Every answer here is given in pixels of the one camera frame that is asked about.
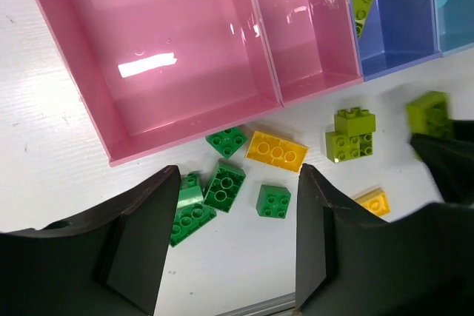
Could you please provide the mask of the lime long lego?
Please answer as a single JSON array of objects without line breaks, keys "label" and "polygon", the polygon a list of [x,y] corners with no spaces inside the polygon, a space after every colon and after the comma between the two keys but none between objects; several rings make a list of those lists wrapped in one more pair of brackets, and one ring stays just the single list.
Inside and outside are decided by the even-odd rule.
[{"label": "lime long lego", "polygon": [[454,138],[450,103],[446,93],[428,91],[406,104],[406,111],[410,136],[423,134],[434,138]]}]

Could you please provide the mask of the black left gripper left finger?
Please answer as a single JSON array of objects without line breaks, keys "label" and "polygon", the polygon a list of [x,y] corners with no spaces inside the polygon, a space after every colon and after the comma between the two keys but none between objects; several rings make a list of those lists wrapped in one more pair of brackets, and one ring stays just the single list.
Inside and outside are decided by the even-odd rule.
[{"label": "black left gripper left finger", "polygon": [[176,213],[179,169],[43,229],[1,235],[3,315],[152,315]]}]

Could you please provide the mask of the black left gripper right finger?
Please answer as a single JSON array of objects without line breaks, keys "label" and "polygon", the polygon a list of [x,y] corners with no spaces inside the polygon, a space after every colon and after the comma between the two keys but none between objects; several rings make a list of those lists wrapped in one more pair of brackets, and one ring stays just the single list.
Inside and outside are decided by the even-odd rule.
[{"label": "black left gripper right finger", "polygon": [[473,210],[431,203],[386,222],[305,164],[296,308],[303,315],[471,315]]}]

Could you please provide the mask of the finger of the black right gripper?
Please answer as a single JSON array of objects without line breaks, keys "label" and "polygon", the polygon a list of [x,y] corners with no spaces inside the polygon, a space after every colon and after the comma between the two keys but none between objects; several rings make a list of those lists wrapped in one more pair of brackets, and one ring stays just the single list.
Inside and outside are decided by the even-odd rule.
[{"label": "finger of the black right gripper", "polygon": [[473,122],[453,120],[452,124],[452,138],[415,133],[410,145],[430,171],[444,202],[472,205]]}]

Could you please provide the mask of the dark green long lego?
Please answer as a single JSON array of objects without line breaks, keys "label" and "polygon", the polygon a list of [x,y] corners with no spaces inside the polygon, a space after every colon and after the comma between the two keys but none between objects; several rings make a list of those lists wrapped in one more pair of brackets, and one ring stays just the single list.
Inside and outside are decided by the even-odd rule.
[{"label": "dark green long lego", "polygon": [[177,246],[217,216],[214,208],[195,203],[179,209],[173,221],[170,245]]}]

